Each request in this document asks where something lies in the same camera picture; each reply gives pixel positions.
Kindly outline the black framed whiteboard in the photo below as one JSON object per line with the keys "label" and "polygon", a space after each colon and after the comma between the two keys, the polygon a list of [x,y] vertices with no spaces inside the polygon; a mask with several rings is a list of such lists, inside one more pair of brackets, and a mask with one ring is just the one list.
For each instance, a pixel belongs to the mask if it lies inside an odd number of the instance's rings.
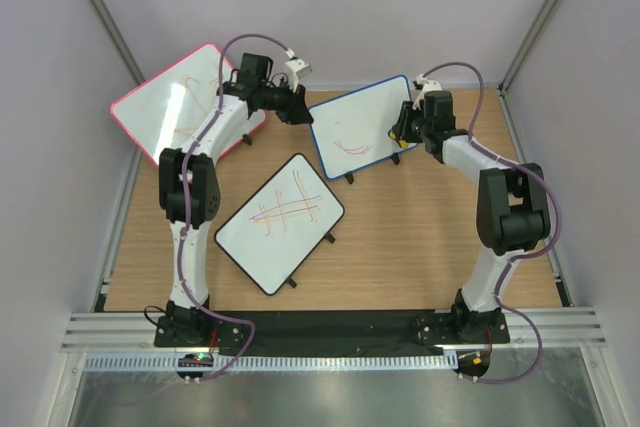
{"label": "black framed whiteboard", "polygon": [[215,243],[266,295],[331,236],[345,207],[310,161],[290,157],[215,232]]}

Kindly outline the aluminium frame rail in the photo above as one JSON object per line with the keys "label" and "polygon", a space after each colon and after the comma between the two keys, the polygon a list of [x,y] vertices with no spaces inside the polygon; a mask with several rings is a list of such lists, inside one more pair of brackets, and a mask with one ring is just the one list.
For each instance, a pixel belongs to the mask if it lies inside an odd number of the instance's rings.
{"label": "aluminium frame rail", "polygon": [[[525,308],[545,347],[602,348],[607,345],[590,307]],[[66,327],[64,352],[125,352],[153,349],[155,327],[141,313],[74,314]]]}

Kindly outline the blue framed whiteboard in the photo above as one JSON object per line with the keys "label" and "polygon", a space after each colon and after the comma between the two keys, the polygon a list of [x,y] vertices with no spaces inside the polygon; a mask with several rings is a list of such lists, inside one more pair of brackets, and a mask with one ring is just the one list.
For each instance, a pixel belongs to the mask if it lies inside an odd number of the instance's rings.
{"label": "blue framed whiteboard", "polygon": [[415,148],[389,137],[402,104],[411,99],[409,80],[400,74],[310,107],[311,132],[327,179]]}

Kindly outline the pink framed whiteboard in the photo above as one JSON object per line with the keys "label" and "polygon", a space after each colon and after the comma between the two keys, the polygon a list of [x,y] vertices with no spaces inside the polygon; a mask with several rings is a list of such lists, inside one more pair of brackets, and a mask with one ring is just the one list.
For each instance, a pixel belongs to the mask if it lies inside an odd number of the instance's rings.
{"label": "pink framed whiteboard", "polygon": [[220,53],[205,43],[112,104],[114,119],[154,164],[166,148],[187,151],[213,117],[218,83],[233,69]]}

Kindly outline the yellow black whiteboard eraser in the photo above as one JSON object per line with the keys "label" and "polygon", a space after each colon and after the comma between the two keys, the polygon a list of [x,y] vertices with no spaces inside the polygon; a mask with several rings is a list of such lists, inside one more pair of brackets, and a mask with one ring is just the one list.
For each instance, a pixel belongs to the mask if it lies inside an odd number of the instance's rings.
{"label": "yellow black whiteboard eraser", "polygon": [[389,132],[389,136],[392,140],[394,140],[396,142],[396,144],[401,148],[404,149],[408,146],[407,142],[402,139],[398,134],[396,134],[393,130],[391,130]]}

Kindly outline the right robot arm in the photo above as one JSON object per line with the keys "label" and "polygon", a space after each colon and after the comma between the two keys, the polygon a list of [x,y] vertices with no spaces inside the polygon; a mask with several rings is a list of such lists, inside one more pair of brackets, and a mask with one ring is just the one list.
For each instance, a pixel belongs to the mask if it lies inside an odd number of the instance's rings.
{"label": "right robot arm", "polygon": [[398,145],[422,144],[440,163],[476,183],[476,231],[482,249],[471,277],[451,306],[450,329],[461,342],[481,342],[496,328],[514,269],[551,230],[539,165],[517,164],[456,127],[453,97],[434,90],[401,104],[389,131]]}

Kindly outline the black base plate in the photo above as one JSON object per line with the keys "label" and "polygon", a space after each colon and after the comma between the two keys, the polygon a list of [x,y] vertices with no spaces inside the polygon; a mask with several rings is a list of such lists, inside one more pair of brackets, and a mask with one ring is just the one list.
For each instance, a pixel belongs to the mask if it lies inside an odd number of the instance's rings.
{"label": "black base plate", "polygon": [[156,347],[242,346],[255,328],[252,348],[283,348],[320,344],[332,340],[448,344],[507,344],[510,334],[505,315],[460,314],[456,311],[418,310],[320,310],[320,311],[219,311],[214,317],[191,308],[169,306],[155,321]]}

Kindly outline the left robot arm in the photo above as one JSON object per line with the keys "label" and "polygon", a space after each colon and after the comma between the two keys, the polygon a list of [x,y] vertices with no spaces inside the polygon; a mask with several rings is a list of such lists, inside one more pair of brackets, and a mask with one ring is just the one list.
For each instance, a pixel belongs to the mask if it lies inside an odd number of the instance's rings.
{"label": "left robot arm", "polygon": [[156,324],[157,347],[204,345],[215,325],[206,281],[208,233],[221,203],[216,163],[245,121],[259,110],[273,111],[289,125],[313,121],[300,83],[310,64],[288,55],[283,77],[271,79],[273,61],[246,53],[239,68],[214,82],[213,108],[190,140],[159,157],[159,204],[170,223],[174,280]]}

